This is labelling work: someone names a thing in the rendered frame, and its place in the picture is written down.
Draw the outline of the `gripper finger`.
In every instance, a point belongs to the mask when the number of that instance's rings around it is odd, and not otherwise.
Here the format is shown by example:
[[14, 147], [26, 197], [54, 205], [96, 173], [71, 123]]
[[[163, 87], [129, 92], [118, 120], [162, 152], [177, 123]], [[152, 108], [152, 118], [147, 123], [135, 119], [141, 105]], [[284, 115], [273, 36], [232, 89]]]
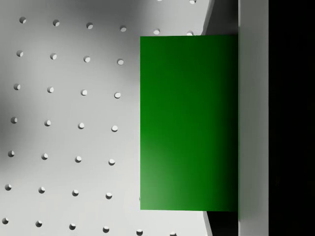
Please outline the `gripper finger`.
[[205, 225], [208, 236], [239, 236], [237, 212], [206, 211]]
[[238, 34], [239, 0], [210, 0], [204, 35]]

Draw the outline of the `green mug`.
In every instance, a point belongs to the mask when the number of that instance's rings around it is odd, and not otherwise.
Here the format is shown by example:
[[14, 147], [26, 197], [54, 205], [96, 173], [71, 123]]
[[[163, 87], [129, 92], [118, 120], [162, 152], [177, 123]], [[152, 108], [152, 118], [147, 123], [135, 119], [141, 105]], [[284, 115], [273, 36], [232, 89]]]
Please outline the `green mug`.
[[238, 209], [238, 37], [140, 39], [140, 207]]

